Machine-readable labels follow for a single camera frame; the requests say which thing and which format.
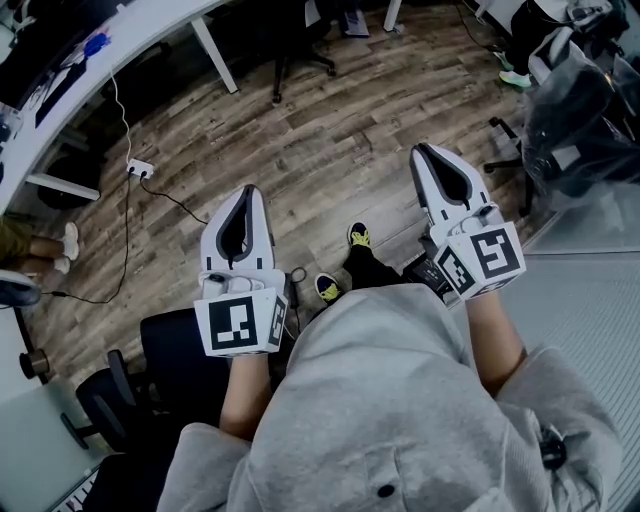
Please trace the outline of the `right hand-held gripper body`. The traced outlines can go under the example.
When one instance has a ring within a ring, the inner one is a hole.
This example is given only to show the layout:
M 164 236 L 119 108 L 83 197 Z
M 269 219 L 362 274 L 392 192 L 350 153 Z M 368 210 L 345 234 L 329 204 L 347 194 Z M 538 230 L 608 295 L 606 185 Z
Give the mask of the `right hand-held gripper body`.
M 526 271 L 519 237 L 494 203 L 459 218 L 431 239 L 433 262 L 462 301 L 496 291 Z

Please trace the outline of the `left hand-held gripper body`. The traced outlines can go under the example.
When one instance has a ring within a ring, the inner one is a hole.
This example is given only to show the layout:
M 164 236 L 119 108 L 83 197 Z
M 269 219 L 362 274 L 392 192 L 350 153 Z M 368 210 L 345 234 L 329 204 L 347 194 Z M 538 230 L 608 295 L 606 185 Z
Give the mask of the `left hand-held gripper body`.
M 286 275 L 258 257 L 248 264 L 205 259 L 202 298 L 194 310 L 204 352 L 211 357 L 276 353 L 289 301 Z

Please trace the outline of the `black mesh office chair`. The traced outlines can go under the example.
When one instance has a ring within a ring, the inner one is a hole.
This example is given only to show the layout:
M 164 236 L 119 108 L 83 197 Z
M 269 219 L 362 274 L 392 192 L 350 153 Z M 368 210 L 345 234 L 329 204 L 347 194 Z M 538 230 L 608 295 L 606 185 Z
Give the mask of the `black mesh office chair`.
M 336 0 L 249 0 L 249 40 L 261 57 L 274 61 L 272 103 L 282 101 L 285 68 L 294 61 L 324 66 L 336 75 L 333 60 L 318 54 L 314 45 L 331 30 Z

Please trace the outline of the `person's right forearm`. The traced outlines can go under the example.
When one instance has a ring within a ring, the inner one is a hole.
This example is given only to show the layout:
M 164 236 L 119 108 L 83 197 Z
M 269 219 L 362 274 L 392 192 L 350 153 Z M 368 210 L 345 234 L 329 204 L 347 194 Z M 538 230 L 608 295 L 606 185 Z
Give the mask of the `person's right forearm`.
M 525 346 L 497 292 L 470 299 L 465 308 L 479 379 L 486 391 L 496 397 L 526 359 Z

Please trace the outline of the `person's left forearm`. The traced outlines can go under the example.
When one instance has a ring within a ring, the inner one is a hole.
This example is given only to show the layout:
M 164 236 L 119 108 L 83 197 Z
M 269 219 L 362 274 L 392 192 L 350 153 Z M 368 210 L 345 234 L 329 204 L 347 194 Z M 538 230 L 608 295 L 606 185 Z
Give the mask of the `person's left forearm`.
M 241 355 L 231 363 L 219 428 L 251 441 L 272 398 L 267 354 Z

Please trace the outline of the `plastic-wrapped office chair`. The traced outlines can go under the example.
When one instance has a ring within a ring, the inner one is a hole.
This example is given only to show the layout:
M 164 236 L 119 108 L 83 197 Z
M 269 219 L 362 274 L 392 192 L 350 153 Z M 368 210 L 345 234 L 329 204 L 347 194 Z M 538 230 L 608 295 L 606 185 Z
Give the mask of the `plastic-wrapped office chair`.
M 517 141 L 518 158 L 484 169 L 523 169 L 521 217 L 536 197 L 563 210 L 609 188 L 640 189 L 640 58 L 615 57 L 605 72 L 570 50 L 529 95 Z

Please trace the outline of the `black display device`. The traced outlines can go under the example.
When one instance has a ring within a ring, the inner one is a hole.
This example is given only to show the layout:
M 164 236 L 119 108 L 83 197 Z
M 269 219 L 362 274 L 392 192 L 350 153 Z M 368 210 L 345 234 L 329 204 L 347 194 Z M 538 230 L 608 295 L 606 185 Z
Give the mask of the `black display device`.
M 458 302 L 458 297 L 444 274 L 426 253 L 406 264 L 402 270 L 402 278 L 407 283 L 426 285 L 447 307 Z

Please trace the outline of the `person's left black shoe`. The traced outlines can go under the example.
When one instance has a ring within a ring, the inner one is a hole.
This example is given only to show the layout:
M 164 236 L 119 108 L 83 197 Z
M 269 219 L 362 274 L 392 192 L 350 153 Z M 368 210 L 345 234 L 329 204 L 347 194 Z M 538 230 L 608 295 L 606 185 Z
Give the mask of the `person's left black shoe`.
M 337 280 L 327 273 L 320 273 L 316 276 L 315 290 L 327 306 L 335 303 L 344 294 Z

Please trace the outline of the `person's black trousers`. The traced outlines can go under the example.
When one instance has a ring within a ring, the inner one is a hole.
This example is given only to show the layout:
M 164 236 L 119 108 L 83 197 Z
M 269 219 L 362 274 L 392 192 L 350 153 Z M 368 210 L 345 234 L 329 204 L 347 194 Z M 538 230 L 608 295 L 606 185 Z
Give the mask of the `person's black trousers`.
M 343 263 L 350 275 L 352 289 L 364 289 L 403 284 L 403 278 L 392 268 L 379 261 L 369 247 L 353 245 Z

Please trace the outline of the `purple box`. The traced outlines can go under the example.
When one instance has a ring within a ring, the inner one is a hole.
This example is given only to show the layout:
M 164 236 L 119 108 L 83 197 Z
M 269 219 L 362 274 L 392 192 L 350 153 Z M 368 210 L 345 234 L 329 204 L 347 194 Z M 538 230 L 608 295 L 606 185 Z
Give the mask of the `purple box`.
M 347 38 L 368 38 L 370 36 L 364 13 L 359 8 L 344 10 L 340 18 L 340 29 Z

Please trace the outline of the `black clip-on device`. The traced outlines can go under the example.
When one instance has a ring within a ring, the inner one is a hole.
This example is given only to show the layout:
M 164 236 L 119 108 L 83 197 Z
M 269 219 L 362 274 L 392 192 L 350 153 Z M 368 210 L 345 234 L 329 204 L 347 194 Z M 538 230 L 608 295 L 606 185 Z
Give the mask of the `black clip-on device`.
M 563 437 L 555 428 L 541 428 L 539 449 L 543 466 L 547 470 L 557 471 L 567 460 Z

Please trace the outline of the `white curved desk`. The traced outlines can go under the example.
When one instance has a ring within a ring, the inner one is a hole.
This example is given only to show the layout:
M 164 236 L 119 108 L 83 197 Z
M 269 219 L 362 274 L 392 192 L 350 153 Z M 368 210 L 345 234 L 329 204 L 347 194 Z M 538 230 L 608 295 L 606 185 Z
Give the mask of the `white curved desk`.
M 21 111 L 22 126 L 3 150 L 0 180 L 0 215 L 11 205 L 24 184 L 61 191 L 95 201 L 96 189 L 34 172 L 37 164 L 79 109 L 112 76 L 144 50 L 185 25 L 190 25 L 229 92 L 238 90 L 216 43 L 205 25 L 204 15 L 230 0 L 134 0 L 107 22 L 110 43 L 90 57 L 85 73 L 53 106 L 41 123 L 37 109 Z

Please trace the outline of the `blue object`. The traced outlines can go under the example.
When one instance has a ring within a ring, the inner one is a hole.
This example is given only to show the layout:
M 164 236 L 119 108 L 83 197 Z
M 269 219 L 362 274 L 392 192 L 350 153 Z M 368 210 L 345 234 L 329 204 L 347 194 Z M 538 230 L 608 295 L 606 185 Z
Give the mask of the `blue object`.
M 98 32 L 91 35 L 85 42 L 83 48 L 83 55 L 85 58 L 90 58 L 96 55 L 101 49 L 110 43 L 110 37 L 105 32 Z

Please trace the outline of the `white black striped panel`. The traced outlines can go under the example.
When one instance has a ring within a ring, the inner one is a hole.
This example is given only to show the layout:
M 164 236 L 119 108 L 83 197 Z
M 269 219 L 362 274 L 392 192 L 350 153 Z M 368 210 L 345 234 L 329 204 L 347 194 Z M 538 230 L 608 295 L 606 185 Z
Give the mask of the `white black striped panel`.
M 82 512 L 84 509 L 84 502 L 94 485 L 96 477 L 97 472 L 94 471 L 89 476 L 80 481 L 71 491 L 69 491 L 58 502 L 56 502 L 47 512 Z

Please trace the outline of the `black monitor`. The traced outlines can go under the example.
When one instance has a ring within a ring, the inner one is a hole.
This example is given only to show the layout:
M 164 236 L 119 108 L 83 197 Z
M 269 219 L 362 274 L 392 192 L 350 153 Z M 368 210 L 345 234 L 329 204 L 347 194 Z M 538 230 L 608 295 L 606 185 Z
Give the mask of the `black monitor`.
M 28 27 L 0 64 L 0 103 L 21 110 L 45 75 L 89 32 L 78 20 L 42 19 Z

